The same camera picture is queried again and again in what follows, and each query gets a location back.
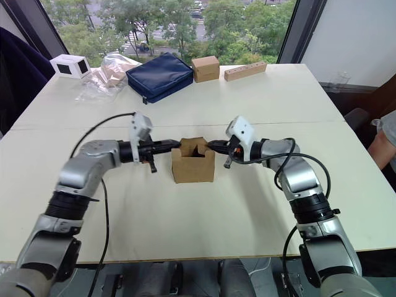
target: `person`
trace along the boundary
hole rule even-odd
[[[368,152],[379,169],[384,169],[390,163],[396,172],[396,110],[372,123],[377,126],[377,135]]]

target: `wall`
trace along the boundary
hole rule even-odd
[[[12,34],[14,34],[15,36],[19,37],[24,42],[26,42],[26,39],[19,31],[15,23],[12,21],[12,19],[10,18],[10,16],[8,15],[7,11],[5,10],[5,8],[1,3],[0,3],[0,27],[3,27],[4,29],[10,31]]]
[[[396,1],[327,0],[301,62],[320,82],[347,71],[349,84],[381,86],[396,73]]]

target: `brown cardboard box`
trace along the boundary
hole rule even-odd
[[[218,79],[220,75],[220,63],[215,56],[192,59],[191,62],[196,82]]]
[[[182,138],[180,142],[180,148],[173,148],[171,153],[175,183],[213,181],[215,152],[208,148],[206,140],[203,137]]]

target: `plastic bag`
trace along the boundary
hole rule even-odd
[[[91,73],[82,78],[83,89],[76,100],[91,103],[113,102],[127,84],[125,72],[141,64],[121,54],[106,55],[100,67],[91,68]]]

